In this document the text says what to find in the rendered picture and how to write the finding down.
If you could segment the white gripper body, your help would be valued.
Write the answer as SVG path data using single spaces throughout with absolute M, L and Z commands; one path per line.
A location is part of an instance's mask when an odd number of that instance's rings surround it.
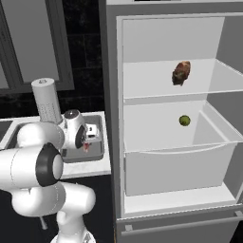
M 87 135 L 86 142 L 100 142 L 102 141 L 102 137 L 100 134 L 98 135 Z

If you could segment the grey tupperware container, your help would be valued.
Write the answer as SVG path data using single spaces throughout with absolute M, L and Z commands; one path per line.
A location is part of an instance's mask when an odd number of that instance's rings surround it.
M 95 161 L 103 158 L 104 141 L 103 141 L 103 121 L 100 115 L 91 115 L 84 117 L 85 123 L 88 126 L 87 135 L 98 135 L 102 137 L 100 142 L 92 143 L 88 153 L 84 152 L 83 147 L 80 149 L 63 149 L 62 157 L 65 163 Z

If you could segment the green lime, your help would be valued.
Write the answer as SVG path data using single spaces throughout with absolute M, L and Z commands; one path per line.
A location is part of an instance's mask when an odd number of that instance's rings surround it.
M 179 123 L 182 125 L 182 126 L 188 126 L 191 122 L 191 119 L 189 116 L 187 115 L 182 115 L 180 118 L 179 118 Z

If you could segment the brown red steak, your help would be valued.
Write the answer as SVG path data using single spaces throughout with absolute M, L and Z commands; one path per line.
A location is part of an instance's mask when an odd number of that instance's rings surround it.
M 173 85 L 183 85 L 184 81 L 188 79 L 190 71 L 191 63 L 189 61 L 178 63 L 172 74 Z

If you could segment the grey fridge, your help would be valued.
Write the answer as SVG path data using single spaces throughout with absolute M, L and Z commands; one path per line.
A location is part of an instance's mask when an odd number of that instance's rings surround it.
M 243 142 L 219 186 L 128 196 L 123 109 L 205 101 L 243 136 L 243 91 L 125 99 L 123 65 L 217 59 L 243 71 L 243 0 L 99 0 L 103 89 L 117 222 L 243 208 Z

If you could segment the white perforated cylinder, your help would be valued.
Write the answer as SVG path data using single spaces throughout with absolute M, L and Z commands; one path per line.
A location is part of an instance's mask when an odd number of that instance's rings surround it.
M 41 122 L 60 124 L 63 121 L 55 81 L 41 78 L 31 83 Z

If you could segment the white fridge shelf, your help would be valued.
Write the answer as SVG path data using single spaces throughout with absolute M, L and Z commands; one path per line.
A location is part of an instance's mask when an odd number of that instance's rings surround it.
M 125 99 L 243 91 L 243 71 L 217 59 L 191 60 L 183 85 L 173 85 L 172 73 L 179 60 L 123 65 Z

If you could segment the white fridge drawer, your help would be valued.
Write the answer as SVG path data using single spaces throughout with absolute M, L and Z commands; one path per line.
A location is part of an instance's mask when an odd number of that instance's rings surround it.
M 243 142 L 205 101 L 127 105 L 123 117 L 128 196 L 219 186 Z

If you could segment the grey freezer drawer front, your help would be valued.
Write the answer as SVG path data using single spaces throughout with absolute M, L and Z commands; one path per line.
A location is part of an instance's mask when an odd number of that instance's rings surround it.
M 116 243 L 230 243 L 239 221 L 130 236 L 122 236 L 122 232 L 237 216 L 243 216 L 243 208 L 122 220 L 117 222 Z

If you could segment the grey wall cupboard door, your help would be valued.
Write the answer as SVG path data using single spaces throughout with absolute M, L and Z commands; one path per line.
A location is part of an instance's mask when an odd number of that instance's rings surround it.
M 51 78 L 74 88 L 62 0 L 0 0 L 0 94 Z

